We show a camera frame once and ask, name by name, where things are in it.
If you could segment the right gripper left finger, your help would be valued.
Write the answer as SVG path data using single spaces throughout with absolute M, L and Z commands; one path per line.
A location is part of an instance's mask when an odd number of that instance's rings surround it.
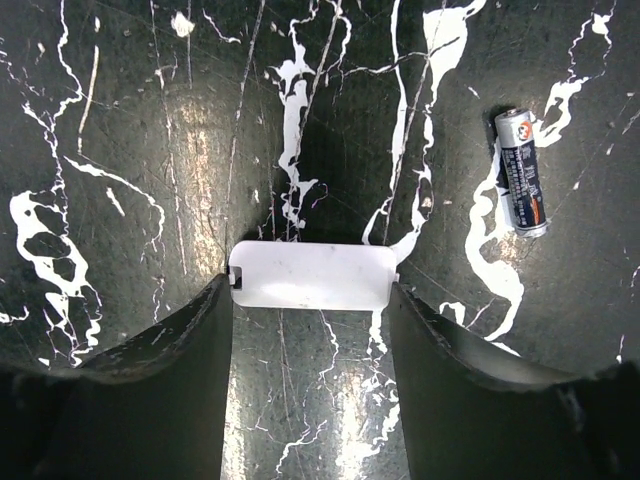
M 5 479 L 217 479 L 233 305 L 225 275 L 64 373 L 1 368 Z

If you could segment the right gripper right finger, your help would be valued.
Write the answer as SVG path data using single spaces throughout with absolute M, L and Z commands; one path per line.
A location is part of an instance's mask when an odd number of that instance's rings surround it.
M 585 376 L 504 351 L 400 285 L 388 306 L 414 479 L 635 479 L 639 367 Z

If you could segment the white battery compartment cover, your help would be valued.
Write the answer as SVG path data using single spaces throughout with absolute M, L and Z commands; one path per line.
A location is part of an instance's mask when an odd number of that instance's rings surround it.
M 396 269 L 394 251 L 374 245 L 246 240 L 228 259 L 232 299 L 250 308 L 381 310 Z

